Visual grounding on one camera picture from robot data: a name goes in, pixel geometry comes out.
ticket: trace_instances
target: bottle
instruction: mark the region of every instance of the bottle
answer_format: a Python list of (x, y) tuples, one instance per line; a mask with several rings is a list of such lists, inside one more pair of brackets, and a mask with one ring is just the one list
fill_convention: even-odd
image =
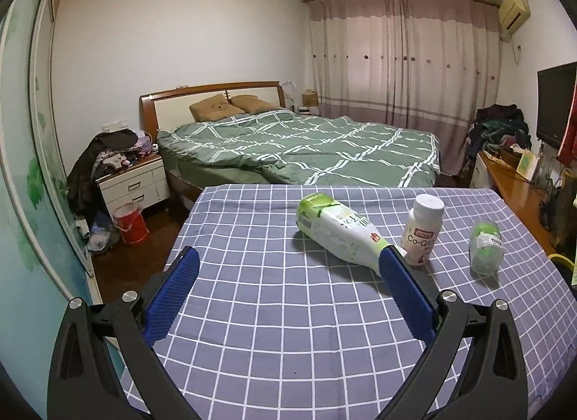
[(497, 272), (504, 256), (499, 227), (488, 219), (482, 219), (471, 231), (469, 241), (471, 270), (480, 275), (491, 275)]
[[(366, 216), (325, 193), (311, 193), (298, 204), (296, 225), (339, 259), (363, 265), (380, 276), (379, 256), (391, 245)], [(405, 252), (399, 249), (402, 256)]]
[(445, 204), (439, 197), (422, 193), (415, 198), (400, 242), (409, 264), (418, 266), (429, 261), (441, 231), (444, 211)]

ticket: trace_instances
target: yellow cable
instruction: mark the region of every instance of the yellow cable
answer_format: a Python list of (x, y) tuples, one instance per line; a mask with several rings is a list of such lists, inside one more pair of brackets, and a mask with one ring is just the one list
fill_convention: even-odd
[(565, 257), (564, 255), (561, 254), (551, 254), (549, 256), (547, 256), (549, 258), (550, 261), (552, 261), (553, 259), (558, 259), (560, 261), (560, 263), (562, 263), (565, 267), (567, 267), (571, 272), (573, 272), (573, 268), (575, 267), (575, 264), (573, 262), (570, 261), (570, 259), (568, 259), (567, 257)]

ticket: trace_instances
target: headboard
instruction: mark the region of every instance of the headboard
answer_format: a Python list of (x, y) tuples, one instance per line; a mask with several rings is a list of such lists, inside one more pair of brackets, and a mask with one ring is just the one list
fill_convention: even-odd
[(206, 84), (154, 92), (140, 96), (140, 112), (144, 130), (157, 141), (158, 130), (173, 130), (194, 122), (189, 105), (223, 93), (227, 99), (239, 94), (254, 94), (260, 99), (285, 107), (285, 95), (279, 82), (237, 82)]

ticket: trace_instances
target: white bottle cap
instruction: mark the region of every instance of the white bottle cap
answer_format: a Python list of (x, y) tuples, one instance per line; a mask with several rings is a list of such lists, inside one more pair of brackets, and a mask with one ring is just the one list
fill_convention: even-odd
[(415, 198), (413, 210), (414, 214), (422, 219), (439, 219), (445, 210), (445, 204), (439, 197), (422, 193)]

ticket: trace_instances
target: white pill bottle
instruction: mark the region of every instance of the white pill bottle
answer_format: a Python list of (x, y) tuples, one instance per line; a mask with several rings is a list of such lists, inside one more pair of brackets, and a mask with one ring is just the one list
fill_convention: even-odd
[(400, 247), (407, 252), (409, 264), (418, 266), (429, 261), (442, 228), (444, 211), (445, 204), (439, 197), (422, 193), (415, 198), (400, 242)]

